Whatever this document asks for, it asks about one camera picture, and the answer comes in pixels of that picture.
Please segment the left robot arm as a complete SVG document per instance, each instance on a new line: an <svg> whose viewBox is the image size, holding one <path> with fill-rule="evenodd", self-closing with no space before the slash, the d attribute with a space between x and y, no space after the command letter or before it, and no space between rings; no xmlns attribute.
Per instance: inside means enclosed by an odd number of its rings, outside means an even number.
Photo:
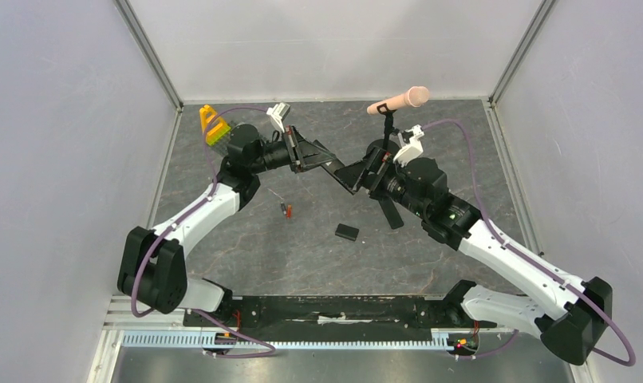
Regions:
<svg viewBox="0 0 643 383"><path fill-rule="evenodd" d="M198 309L215 326L226 325L234 306L227 289L205 278L191 278L186 258L222 221L241 211L260 187L259 174L288 167L307 172L336 156L318 141L306 140L295 127L278 140L264 140L251 124L231 131L227 154L216 179L190 205L152 229L135 227L127 235L117 289L151 310L169 314Z"/></svg>

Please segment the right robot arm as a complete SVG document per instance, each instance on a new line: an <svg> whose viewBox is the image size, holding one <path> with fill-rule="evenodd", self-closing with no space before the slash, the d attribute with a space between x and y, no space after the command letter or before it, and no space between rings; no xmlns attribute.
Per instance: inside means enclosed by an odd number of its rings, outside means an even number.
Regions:
<svg viewBox="0 0 643 383"><path fill-rule="evenodd" d="M447 176L434 159L417 158L402 166L391 153L372 146L351 165L333 160L323 167L350 193L365 189L394 227L402 225L396 210L401 205L420 218L430 238L490 267L523 292L504 294L460 282L462 295L444 303L451 324L474 319L512 327L536 337L571 365L583 365L596 350L612 316L612 286L555 267L484 220L477 207L449 191Z"/></svg>

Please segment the black remote with buttons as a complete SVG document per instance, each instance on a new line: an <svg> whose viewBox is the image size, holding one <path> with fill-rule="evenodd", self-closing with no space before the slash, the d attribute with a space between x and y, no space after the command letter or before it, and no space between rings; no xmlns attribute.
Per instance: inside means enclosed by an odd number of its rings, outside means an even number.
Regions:
<svg viewBox="0 0 643 383"><path fill-rule="evenodd" d="M339 159L335 160L333 163L327 165L327 166L321 166L332 178L335 179L333 176L333 173L338 170L339 168L343 168L347 165L345 165L342 161Z"/></svg>

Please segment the black battery cover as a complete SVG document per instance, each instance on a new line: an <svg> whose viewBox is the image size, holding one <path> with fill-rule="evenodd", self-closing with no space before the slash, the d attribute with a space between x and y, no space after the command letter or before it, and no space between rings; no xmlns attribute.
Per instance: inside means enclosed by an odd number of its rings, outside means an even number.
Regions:
<svg viewBox="0 0 643 383"><path fill-rule="evenodd" d="M334 232L334 234L337 237L343 238L343 239L348 239L350 241L356 241L357 237L359 235L359 229L356 227L351 227L349 225L339 223L337 225L337 228Z"/></svg>

